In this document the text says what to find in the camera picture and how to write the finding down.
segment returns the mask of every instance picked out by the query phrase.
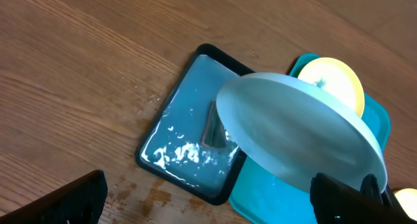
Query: wooden table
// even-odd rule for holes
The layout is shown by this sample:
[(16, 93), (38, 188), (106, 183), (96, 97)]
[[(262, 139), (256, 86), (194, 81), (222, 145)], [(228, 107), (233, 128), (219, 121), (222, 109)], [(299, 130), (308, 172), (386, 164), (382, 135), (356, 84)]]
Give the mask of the wooden table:
[(0, 215), (102, 169), (101, 223), (247, 223), (132, 157), (205, 42), (256, 71), (308, 51), (345, 61), (390, 114), (391, 187), (416, 187), (417, 69), (331, 2), (0, 0)]

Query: turquoise tray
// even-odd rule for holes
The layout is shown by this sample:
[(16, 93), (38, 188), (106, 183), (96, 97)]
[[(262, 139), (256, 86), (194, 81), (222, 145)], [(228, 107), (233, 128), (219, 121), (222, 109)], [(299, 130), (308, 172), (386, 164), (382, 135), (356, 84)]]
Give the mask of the turquoise tray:
[[(314, 53), (301, 55), (290, 72), (297, 77)], [(390, 135), (391, 122), (387, 111), (365, 94), (362, 120), (384, 150)], [(232, 207), (254, 223), (317, 223), (309, 194), (275, 177), (247, 158), (229, 198)]]

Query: white bowl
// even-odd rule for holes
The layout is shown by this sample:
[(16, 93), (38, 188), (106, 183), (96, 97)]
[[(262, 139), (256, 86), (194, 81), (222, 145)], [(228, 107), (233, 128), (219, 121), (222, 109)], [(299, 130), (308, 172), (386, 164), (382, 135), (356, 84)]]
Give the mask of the white bowl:
[(362, 119), (326, 91), (283, 74), (236, 78), (218, 93), (225, 129), (256, 163), (309, 192), (326, 173), (359, 190), (369, 173), (381, 193), (388, 177), (381, 148)]

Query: wood grain surface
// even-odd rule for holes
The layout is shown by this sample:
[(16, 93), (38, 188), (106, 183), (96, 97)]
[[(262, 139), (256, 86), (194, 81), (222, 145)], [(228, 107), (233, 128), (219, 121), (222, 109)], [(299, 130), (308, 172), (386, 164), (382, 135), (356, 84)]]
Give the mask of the wood grain surface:
[(285, 73), (351, 66), (389, 112), (389, 183), (417, 187), (416, 0), (0, 0), (0, 215), (102, 169), (101, 223), (247, 223), (135, 165), (198, 45)]

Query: yellow lid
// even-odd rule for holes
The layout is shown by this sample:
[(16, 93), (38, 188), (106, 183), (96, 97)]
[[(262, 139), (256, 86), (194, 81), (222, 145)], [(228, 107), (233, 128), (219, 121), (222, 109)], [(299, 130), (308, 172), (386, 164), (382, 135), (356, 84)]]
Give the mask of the yellow lid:
[(417, 190), (406, 188), (395, 192), (395, 197), (403, 207), (405, 213), (417, 221)]
[(329, 92), (359, 117), (364, 114), (364, 90), (358, 76), (345, 63), (334, 58), (318, 58), (305, 65), (298, 78)]

